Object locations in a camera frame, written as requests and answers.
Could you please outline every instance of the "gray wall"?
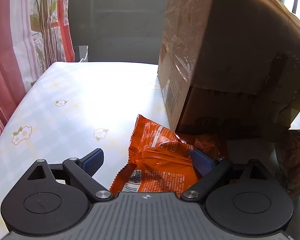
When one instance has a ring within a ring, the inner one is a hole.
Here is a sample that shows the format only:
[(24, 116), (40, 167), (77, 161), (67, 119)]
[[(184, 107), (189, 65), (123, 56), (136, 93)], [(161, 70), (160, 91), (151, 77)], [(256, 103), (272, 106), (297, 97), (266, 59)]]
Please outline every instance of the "gray wall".
[(89, 61), (157, 64), (167, 0), (69, 0), (73, 46)]

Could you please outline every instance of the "brown cardboard box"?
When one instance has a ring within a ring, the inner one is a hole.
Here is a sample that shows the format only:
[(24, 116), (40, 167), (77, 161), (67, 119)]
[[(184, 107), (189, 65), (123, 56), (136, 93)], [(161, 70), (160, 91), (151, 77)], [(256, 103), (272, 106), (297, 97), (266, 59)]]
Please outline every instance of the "brown cardboard box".
[(278, 0), (168, 0), (158, 75), (171, 130), (272, 141), (300, 111), (300, 21)]

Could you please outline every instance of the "round metal bolt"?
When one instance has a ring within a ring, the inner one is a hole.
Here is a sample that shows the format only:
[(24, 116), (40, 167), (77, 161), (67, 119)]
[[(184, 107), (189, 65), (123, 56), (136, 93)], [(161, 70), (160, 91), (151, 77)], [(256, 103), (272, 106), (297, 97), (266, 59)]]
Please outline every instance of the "round metal bolt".
[(199, 193), (195, 190), (187, 190), (183, 193), (186, 198), (196, 198), (199, 197)]
[(96, 193), (97, 198), (109, 198), (111, 193), (107, 190), (100, 190)]

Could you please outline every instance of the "curtain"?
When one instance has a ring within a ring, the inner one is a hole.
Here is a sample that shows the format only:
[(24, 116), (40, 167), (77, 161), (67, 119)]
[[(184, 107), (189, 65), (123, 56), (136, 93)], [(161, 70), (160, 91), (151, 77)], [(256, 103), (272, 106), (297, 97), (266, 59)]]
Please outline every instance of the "curtain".
[(0, 131), (56, 61), (74, 61), (68, 0), (0, 0)]

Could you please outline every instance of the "orange package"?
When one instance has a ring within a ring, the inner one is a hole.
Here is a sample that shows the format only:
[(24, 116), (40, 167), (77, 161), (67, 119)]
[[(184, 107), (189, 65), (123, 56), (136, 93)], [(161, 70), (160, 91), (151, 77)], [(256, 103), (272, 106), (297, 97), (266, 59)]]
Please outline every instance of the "orange package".
[(213, 158), (227, 157), (218, 149), (217, 136), (176, 134), (168, 128), (139, 115), (131, 136), (128, 164), (119, 171), (110, 191), (181, 192), (200, 179), (192, 166), (193, 146)]

